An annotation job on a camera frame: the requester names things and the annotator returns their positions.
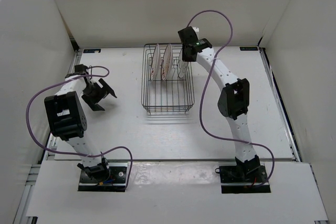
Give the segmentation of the white plate teal rim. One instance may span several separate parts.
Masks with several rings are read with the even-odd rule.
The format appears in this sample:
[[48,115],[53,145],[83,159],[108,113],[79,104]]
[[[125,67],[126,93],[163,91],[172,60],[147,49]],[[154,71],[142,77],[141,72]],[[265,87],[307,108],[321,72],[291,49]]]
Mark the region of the white plate teal rim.
[[188,62],[183,61],[180,59],[177,64],[177,74],[179,78],[183,78],[188,69]]

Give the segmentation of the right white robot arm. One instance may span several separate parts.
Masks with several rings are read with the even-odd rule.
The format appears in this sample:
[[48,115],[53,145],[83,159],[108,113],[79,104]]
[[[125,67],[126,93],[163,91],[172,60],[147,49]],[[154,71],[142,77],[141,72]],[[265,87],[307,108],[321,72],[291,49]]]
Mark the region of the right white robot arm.
[[260,172],[260,159],[251,144],[247,125],[249,106],[249,81],[233,74],[215,56],[212,44],[205,38],[199,39],[194,28],[188,26],[178,31],[182,43],[182,61],[197,62],[209,74],[220,89],[217,107],[227,120],[235,144],[236,165],[224,170],[237,182],[257,182]]

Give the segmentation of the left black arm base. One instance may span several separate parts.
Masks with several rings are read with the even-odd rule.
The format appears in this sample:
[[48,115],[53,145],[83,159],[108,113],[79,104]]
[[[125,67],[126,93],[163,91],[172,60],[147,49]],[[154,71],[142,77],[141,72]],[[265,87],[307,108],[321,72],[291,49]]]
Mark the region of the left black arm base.
[[127,163],[110,163],[109,170],[102,175],[89,177],[81,171],[77,191],[86,192],[125,192],[127,183]]

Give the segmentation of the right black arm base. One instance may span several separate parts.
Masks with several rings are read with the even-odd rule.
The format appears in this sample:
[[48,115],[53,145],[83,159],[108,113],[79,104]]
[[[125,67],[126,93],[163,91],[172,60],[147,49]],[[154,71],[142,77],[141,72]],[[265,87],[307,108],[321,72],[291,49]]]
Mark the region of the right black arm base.
[[244,175],[238,166],[219,166],[215,173],[220,176],[222,194],[268,194],[270,185],[266,182],[267,172],[264,165],[251,175]]

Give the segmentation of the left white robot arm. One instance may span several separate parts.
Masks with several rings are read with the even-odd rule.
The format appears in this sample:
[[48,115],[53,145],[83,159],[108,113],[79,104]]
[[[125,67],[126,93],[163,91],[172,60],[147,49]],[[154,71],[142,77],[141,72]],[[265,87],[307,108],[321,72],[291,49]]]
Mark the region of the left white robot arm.
[[116,96],[115,91],[102,79],[94,81],[88,77],[89,67],[80,64],[75,71],[66,75],[67,83],[53,96],[44,99],[50,131],[68,143],[80,156],[78,167],[98,182],[110,178],[107,159],[101,155],[89,138],[85,136],[87,119],[80,99],[93,111],[104,111],[99,102],[107,95]]

